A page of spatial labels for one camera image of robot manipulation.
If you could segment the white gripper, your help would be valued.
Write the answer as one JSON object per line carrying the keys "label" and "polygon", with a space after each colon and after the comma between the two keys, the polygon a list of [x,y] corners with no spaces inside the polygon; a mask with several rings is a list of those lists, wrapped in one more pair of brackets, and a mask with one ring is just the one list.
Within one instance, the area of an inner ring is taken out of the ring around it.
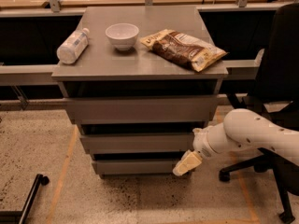
{"label": "white gripper", "polygon": [[173,174],[182,176],[202,163],[203,159],[211,159],[215,154],[207,141],[208,128],[194,128],[193,149],[196,151],[186,151],[181,160],[173,169]]}

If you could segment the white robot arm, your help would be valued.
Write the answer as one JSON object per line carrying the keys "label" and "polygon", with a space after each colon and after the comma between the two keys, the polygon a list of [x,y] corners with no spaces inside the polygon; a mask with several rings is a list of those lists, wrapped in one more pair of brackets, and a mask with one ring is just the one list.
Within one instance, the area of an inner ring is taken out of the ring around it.
{"label": "white robot arm", "polygon": [[265,148],[299,164],[299,132],[280,127],[248,109],[234,109],[222,123],[192,131],[192,150],[187,150],[174,167],[176,176],[196,168],[203,159],[253,148]]}

